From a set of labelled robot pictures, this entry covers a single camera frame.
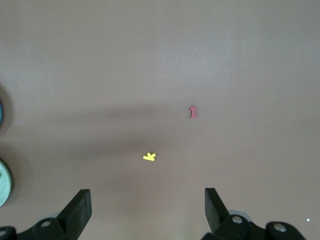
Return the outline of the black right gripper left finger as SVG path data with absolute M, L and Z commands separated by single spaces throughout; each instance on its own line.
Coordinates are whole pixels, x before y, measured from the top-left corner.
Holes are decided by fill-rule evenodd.
M 13 226 L 2 226 L 2 240 L 77 240 L 92 216 L 91 192 L 81 189 L 56 216 L 38 221 L 17 233 Z

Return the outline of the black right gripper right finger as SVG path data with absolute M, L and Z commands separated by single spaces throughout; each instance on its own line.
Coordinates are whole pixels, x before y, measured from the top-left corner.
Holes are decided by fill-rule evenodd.
M 205 216 L 211 232 L 203 240 L 304 240 L 286 222 L 271 221 L 261 228 L 239 214 L 230 214 L 215 188 L 205 189 Z

